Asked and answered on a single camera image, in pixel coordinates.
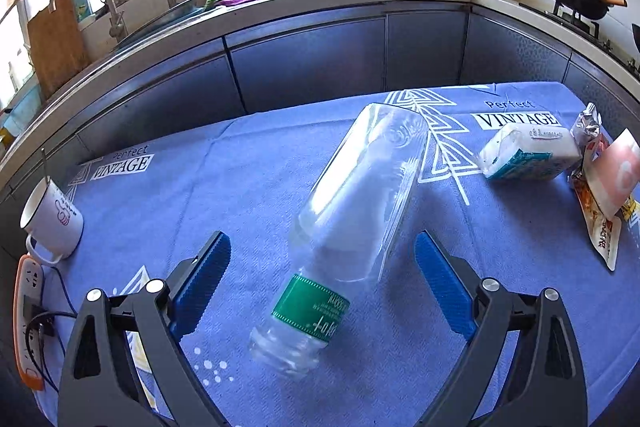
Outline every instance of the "gas stove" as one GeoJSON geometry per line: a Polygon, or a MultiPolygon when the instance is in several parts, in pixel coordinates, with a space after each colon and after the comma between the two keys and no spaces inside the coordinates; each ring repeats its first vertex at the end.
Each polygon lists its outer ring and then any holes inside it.
{"type": "Polygon", "coordinates": [[[606,41],[600,40],[600,25],[597,22],[582,19],[580,14],[576,12],[564,12],[560,9],[561,6],[558,3],[556,3],[553,12],[538,10],[523,3],[519,3],[519,5],[580,35],[583,39],[589,41],[602,52],[609,55],[609,57],[613,58],[633,76],[640,79],[640,67],[636,68],[636,62],[634,60],[627,62],[623,58],[618,57],[613,52],[610,39],[606,41]]]}

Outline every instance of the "white enamel mug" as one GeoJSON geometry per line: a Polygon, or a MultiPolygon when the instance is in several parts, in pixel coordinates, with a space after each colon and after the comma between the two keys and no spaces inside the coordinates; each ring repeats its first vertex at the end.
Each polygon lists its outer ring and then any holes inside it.
{"type": "Polygon", "coordinates": [[[84,219],[51,178],[43,178],[24,206],[20,227],[29,234],[26,244],[29,254],[45,266],[55,266],[76,249],[84,219]],[[49,250],[50,259],[36,252],[33,239],[49,250]]]}

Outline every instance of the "green bottle label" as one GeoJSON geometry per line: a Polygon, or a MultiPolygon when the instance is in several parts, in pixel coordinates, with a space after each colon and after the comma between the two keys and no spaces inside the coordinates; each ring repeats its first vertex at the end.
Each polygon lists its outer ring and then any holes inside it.
{"type": "Polygon", "coordinates": [[[349,304],[329,288],[295,274],[271,315],[320,341],[329,342],[349,304]]]}

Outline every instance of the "pink package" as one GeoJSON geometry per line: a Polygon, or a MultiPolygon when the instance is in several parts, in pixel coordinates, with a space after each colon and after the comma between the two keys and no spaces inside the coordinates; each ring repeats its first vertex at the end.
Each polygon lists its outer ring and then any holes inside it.
{"type": "Polygon", "coordinates": [[[602,213],[612,219],[640,181],[640,147],[628,129],[595,160],[585,155],[584,175],[602,213]]]}

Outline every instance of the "mug handle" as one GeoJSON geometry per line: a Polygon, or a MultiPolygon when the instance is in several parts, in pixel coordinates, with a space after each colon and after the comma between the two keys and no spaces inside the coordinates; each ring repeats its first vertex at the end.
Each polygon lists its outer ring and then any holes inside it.
{"type": "Polygon", "coordinates": [[[56,264],[58,264],[60,262],[60,260],[62,259],[62,257],[58,257],[57,259],[55,259],[54,261],[48,261],[46,259],[43,259],[42,257],[40,257],[38,255],[38,253],[35,251],[35,248],[33,248],[33,243],[31,242],[31,239],[33,238],[33,235],[31,235],[31,233],[27,236],[27,243],[26,243],[26,247],[27,247],[27,252],[29,252],[29,254],[36,260],[38,261],[38,263],[43,264],[44,266],[55,266],[56,264]]]}

